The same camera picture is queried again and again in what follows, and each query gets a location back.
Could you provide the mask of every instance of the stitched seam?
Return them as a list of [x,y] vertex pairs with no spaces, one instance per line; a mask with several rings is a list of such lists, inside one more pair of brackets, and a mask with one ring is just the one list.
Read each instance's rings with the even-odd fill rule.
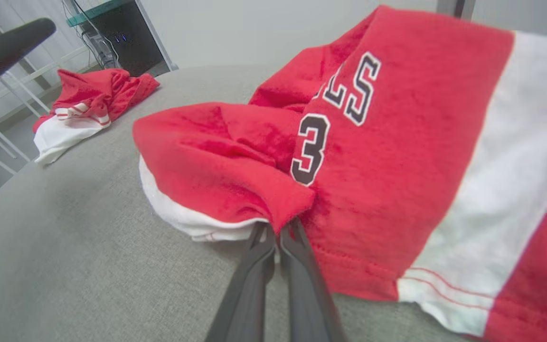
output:
[[[315,250],[314,251],[315,253],[321,253],[321,251],[318,251],[318,250]],[[333,264],[331,262],[328,262],[326,259],[325,260],[320,260],[321,262],[323,262],[324,264]],[[376,275],[374,273],[367,273],[367,272],[363,272],[363,271],[360,271],[358,268],[354,267],[354,268],[349,268],[348,269],[349,271],[352,271],[352,272],[357,272],[357,273],[366,273],[369,277],[375,277],[375,278],[379,278],[379,279],[383,279],[384,281],[395,281],[396,279],[393,278],[393,277],[386,277],[384,275]]]
[[541,324],[538,324],[537,322],[527,321],[519,316],[508,316],[505,313],[496,312],[496,311],[490,311],[489,315],[499,316],[501,320],[516,321],[522,325],[526,325],[527,327],[534,327],[536,329],[539,329],[547,333],[547,325],[541,325]]
[[438,291],[438,288],[436,288],[436,286],[434,286],[434,284],[432,284],[431,282],[428,282],[428,281],[424,281],[423,279],[417,279],[417,278],[413,278],[413,277],[402,277],[402,279],[408,279],[408,280],[412,280],[412,281],[418,281],[418,282],[426,283],[426,284],[430,285],[431,288],[434,289],[434,292],[436,292],[440,297],[442,297],[442,299],[446,299],[448,302],[453,303],[455,305],[461,305],[461,306],[469,307],[469,308],[472,308],[472,309],[485,310],[487,312],[490,311],[490,309],[487,309],[486,307],[483,307],[483,306],[480,306],[480,305],[470,305],[470,304],[459,303],[458,301],[455,301],[455,300],[445,296],[444,294],[441,294]]
[[[340,258],[345,258],[345,259],[347,259],[347,260],[352,260],[352,261],[354,261],[354,262],[359,262],[359,263],[361,263],[361,264],[369,264],[369,265],[374,266],[374,267],[376,267],[376,268],[378,268],[378,269],[380,269],[380,270],[382,270],[382,271],[385,271],[385,272],[387,272],[387,273],[395,274],[395,272],[393,272],[393,271],[391,271],[391,270],[388,270],[388,269],[386,269],[386,268],[384,268],[384,267],[382,267],[382,266],[380,266],[380,265],[378,265],[378,264],[374,264],[373,262],[361,260],[361,259],[359,259],[359,258],[351,257],[351,256],[348,256],[348,255],[341,255],[341,254],[339,254],[339,253],[335,253],[335,252],[332,252],[332,251],[327,251],[326,249],[322,248],[320,245],[317,245],[316,243],[311,243],[311,245],[312,245],[313,248],[318,249],[320,253],[324,253],[324,254],[329,255],[329,256],[331,256],[331,257],[340,257]],[[533,308],[531,308],[531,307],[527,307],[527,306],[525,306],[525,305],[522,305],[521,303],[517,303],[516,301],[513,301],[512,299],[508,299],[508,298],[495,298],[495,301],[496,301],[496,302],[499,302],[499,303],[509,303],[510,305],[514,305],[514,306],[516,306],[516,307],[519,307],[519,308],[521,308],[521,309],[523,309],[523,310],[525,310],[525,311],[527,311],[527,312],[532,312],[532,313],[534,313],[534,314],[538,314],[538,315],[540,315],[540,316],[543,316],[543,317],[547,318],[547,313],[542,312],[542,311],[540,311],[540,310],[533,309]],[[510,315],[505,314],[505,313],[499,313],[499,312],[495,312],[495,311],[489,311],[489,313],[495,313],[495,314],[497,314],[497,315],[504,316],[504,317],[506,317],[506,318],[508,318],[508,319],[517,319],[517,320],[518,320],[518,318],[515,318],[515,316],[510,316]]]
[[445,285],[447,285],[449,288],[452,288],[453,290],[456,290],[456,291],[459,291],[459,292],[463,292],[464,294],[469,294],[469,295],[472,295],[472,296],[478,296],[478,297],[484,297],[484,298],[489,298],[489,299],[495,299],[495,297],[493,296],[488,296],[486,294],[477,294],[476,292],[471,292],[471,291],[467,291],[467,290],[462,290],[461,288],[458,288],[458,287],[455,287],[453,285],[451,285],[449,282],[447,282],[443,277],[442,275],[439,275],[438,273],[432,271],[432,270],[428,270],[427,268],[421,268],[421,267],[410,267],[409,270],[418,270],[418,271],[425,271],[425,272],[428,272],[432,275],[435,275],[436,277],[438,277],[438,279],[440,279],[441,281],[443,281],[443,283]]
[[73,108],[76,112],[81,113],[81,114],[83,114],[87,111],[87,110],[85,110],[85,111],[79,110],[76,106],[71,106],[71,108]]

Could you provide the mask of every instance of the cable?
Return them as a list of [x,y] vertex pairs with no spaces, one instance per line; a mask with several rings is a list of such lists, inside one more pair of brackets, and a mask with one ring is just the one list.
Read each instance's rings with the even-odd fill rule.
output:
[[[67,11],[70,12],[70,10],[67,8],[67,4],[65,4],[64,0],[60,0],[60,3],[63,5],[63,11],[65,12],[65,18],[67,18],[67,20],[69,20],[69,14]],[[90,52],[94,55],[94,59],[96,60],[96,63],[98,63],[98,66],[100,67],[100,69],[104,69],[102,63],[100,61],[98,61],[98,56],[96,55],[96,53],[94,52],[94,50],[92,50],[92,48],[85,42],[85,40],[83,39],[83,35],[85,34],[85,32],[82,33],[82,35],[80,36],[80,32],[77,30],[77,25],[73,26],[73,28],[75,29],[75,35],[82,40],[82,42],[84,43],[85,47],[88,48],[88,50],[90,50]]]
[[85,13],[85,11],[83,10],[82,6],[80,6],[80,4],[77,3],[77,0],[72,0],[73,3],[77,6],[78,9],[80,9],[80,11],[82,11],[82,14],[84,15],[85,17],[85,20],[87,20],[87,22],[89,22],[92,27],[96,30],[96,32],[98,32],[99,35],[101,35],[106,41],[109,42],[109,45],[111,45],[111,49],[113,50],[113,52],[115,52],[115,62],[116,62],[116,67],[121,67],[120,65],[120,56],[117,54],[117,51],[115,51],[115,48],[113,47],[113,43],[111,43],[111,41],[104,36],[104,34],[102,34],[102,32],[100,32],[100,30],[96,27],[96,25],[94,25],[94,23],[92,22],[92,20],[90,20],[89,17],[87,17],[87,14]]
[[94,55],[94,59],[96,59],[96,63],[98,63],[99,67],[101,70],[105,69],[104,67],[104,63],[103,63],[103,59],[102,58],[98,58],[100,55],[97,56],[97,54],[90,48],[90,46],[85,42],[85,39],[83,37],[83,35],[87,34],[86,31],[82,32],[82,34],[79,36],[80,39],[82,40],[82,42],[84,43],[85,46],[87,46],[87,48],[90,49],[90,51],[92,51],[92,54]]

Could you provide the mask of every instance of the red fabric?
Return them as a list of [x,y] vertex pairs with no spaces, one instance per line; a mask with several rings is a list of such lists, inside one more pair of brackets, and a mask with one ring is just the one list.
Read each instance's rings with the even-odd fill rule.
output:
[[41,124],[45,123],[45,121],[48,121],[52,117],[54,117],[54,114],[40,116],[39,119],[37,119],[37,121],[33,124],[33,134],[37,133],[37,128],[39,128]]
[[[59,69],[58,75],[63,85],[63,91],[52,105],[50,115],[55,114],[57,108],[73,108],[83,103],[89,109],[81,117],[109,115],[115,121],[128,108],[140,103],[151,95],[159,86],[159,82],[149,74],[131,77],[123,69],[105,69],[101,71],[76,74]],[[43,121],[33,126],[37,131]]]
[[[135,143],[158,189],[223,222],[263,217],[276,233],[300,216],[334,292],[398,300],[396,280],[441,222],[464,177],[512,33],[380,6],[331,43],[308,48],[249,104],[196,104],[139,119]],[[383,67],[367,118],[356,124],[323,97],[345,85],[354,103],[367,52]],[[306,114],[328,123],[324,162],[293,181]],[[486,340],[547,340],[547,216],[490,313]]]

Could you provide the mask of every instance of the white trim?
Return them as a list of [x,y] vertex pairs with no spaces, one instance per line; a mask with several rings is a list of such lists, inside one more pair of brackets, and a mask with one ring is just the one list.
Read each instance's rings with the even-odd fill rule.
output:
[[547,38],[519,32],[462,184],[397,282],[399,300],[419,303],[451,331],[483,336],[546,212]]
[[[341,73],[341,68],[343,68],[344,63],[341,64],[341,66],[337,69],[337,72],[333,76],[330,76],[330,80],[328,80],[328,85],[324,89],[324,93],[322,93],[322,99],[334,106],[337,109],[343,108],[343,104],[345,103],[345,97],[347,97],[348,89],[346,86],[341,84],[339,82],[339,86],[337,87],[337,91],[335,91],[335,81],[337,81],[337,76]],[[330,100],[328,97],[326,97],[326,93],[331,93],[334,97],[341,96],[341,101],[339,104],[334,102],[333,100]]]
[[315,95],[312,97],[312,100],[315,100],[317,99],[319,96],[320,96],[320,93],[322,93],[322,88],[326,85],[326,82],[323,83],[319,88],[318,88],[318,92],[315,93]]
[[223,222],[176,203],[158,189],[156,179],[147,167],[143,156],[139,158],[139,174],[143,191],[155,212],[172,227],[185,232],[194,241],[245,240],[256,222],[269,222],[264,218],[251,218],[240,222]]
[[56,108],[54,109],[54,114],[56,114],[56,117],[58,120],[68,120],[74,117],[80,117],[88,109],[89,109],[89,106],[87,106],[87,104],[80,102],[69,108]]
[[98,123],[100,123],[101,125],[104,125],[104,124],[110,124],[111,123],[111,120],[109,120],[109,115],[105,115],[105,116],[93,116],[95,119],[98,120]]
[[[293,162],[298,162],[299,169],[301,171],[309,172],[311,170],[311,167],[312,167],[312,164],[313,164],[313,156],[310,156],[309,154],[305,154],[305,146],[308,145],[308,144],[309,145],[315,145],[315,141],[316,141],[316,139],[318,139],[318,130],[319,129],[317,129],[317,128],[308,127],[305,134],[303,134],[303,133],[301,133],[301,125],[299,125],[299,133],[297,135],[305,137],[305,139],[303,140],[303,146],[301,148],[301,158],[306,158],[307,160],[310,161],[309,166],[307,168],[304,168],[304,167],[302,167],[302,160],[297,159],[297,158],[292,159]],[[312,140],[308,139],[308,136],[310,136],[310,132],[313,132],[313,139]]]
[[[373,65],[376,66],[376,69],[373,67],[367,66],[367,64],[365,63],[365,60],[367,59],[370,60],[373,63]],[[368,79],[364,78],[364,69],[369,70]],[[375,93],[375,87],[373,83],[377,80],[377,77],[379,76],[379,70],[381,70],[381,61],[377,57],[373,56],[373,54],[371,54],[370,52],[368,51],[365,52],[362,55],[362,58],[360,58],[360,65],[356,69],[356,73],[354,74],[354,77],[352,80],[354,84],[354,90],[358,91],[358,93],[362,95],[362,103],[360,104],[360,108],[356,108],[356,105],[358,104],[358,96],[356,96],[352,92],[349,92],[348,100],[345,103],[345,110],[343,110],[343,115],[345,115],[345,117],[347,117],[350,121],[352,121],[352,123],[354,123],[354,125],[358,127],[362,126],[362,124],[366,123],[367,121],[368,110],[371,107],[371,100],[373,99],[373,95]],[[358,80],[362,81],[364,84],[367,85],[369,90],[368,96],[358,86]],[[350,106],[349,104],[352,101],[354,101],[354,105]],[[356,113],[361,113],[362,106],[364,106],[364,113],[363,113],[362,121],[358,122],[354,120],[354,118],[352,117],[350,113],[348,113],[348,111],[351,108]]]

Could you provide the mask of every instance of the basketball jersey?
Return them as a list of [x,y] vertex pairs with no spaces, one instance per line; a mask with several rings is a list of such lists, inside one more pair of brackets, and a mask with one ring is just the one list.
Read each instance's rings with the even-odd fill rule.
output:
[[547,340],[547,37],[380,6],[248,104],[133,134],[154,210],[196,241],[299,216],[333,292]]

